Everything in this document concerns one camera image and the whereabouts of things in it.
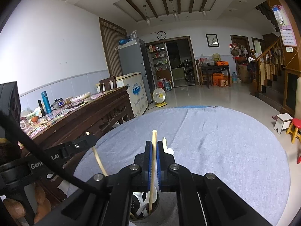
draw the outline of gray refrigerator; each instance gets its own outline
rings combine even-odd
[[[156,71],[150,63],[145,42],[136,39],[136,44],[118,49],[122,74],[141,72],[148,103],[152,103],[152,93],[156,89]]]

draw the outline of finger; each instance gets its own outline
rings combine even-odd
[[[3,203],[13,219],[25,216],[25,209],[20,202],[13,199],[4,199]]]
[[[48,199],[45,199],[43,204],[38,204],[37,214],[36,214],[33,222],[37,223],[44,216],[46,216],[50,211],[51,211],[50,202]]]
[[[44,203],[44,200],[45,200],[45,197],[46,197],[45,191],[39,185],[37,185],[36,188],[35,188],[35,197],[36,197],[36,200],[37,200],[38,204],[43,204]]]

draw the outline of striped curtain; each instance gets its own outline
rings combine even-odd
[[[126,39],[126,30],[105,19],[99,18],[100,31],[106,63],[111,76],[122,76],[118,51],[115,48],[121,39]]]

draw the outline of white stool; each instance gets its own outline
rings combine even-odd
[[[290,126],[290,122],[293,119],[288,113],[276,115],[277,121],[274,126],[274,129],[278,129],[278,134],[280,135],[281,131],[284,129],[288,129]]]

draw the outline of pendant light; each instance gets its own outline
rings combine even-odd
[[[143,5],[144,9],[145,9],[145,13],[146,13],[146,23],[148,26],[151,26],[151,20],[150,18],[148,17],[147,15],[147,12],[146,12],[146,5]]]
[[[175,21],[180,21],[179,14],[176,12],[174,7],[173,7],[173,17],[175,18]]]
[[[201,12],[202,12],[203,16],[207,16],[207,13],[206,13],[206,11],[203,9],[203,7],[201,7]]]

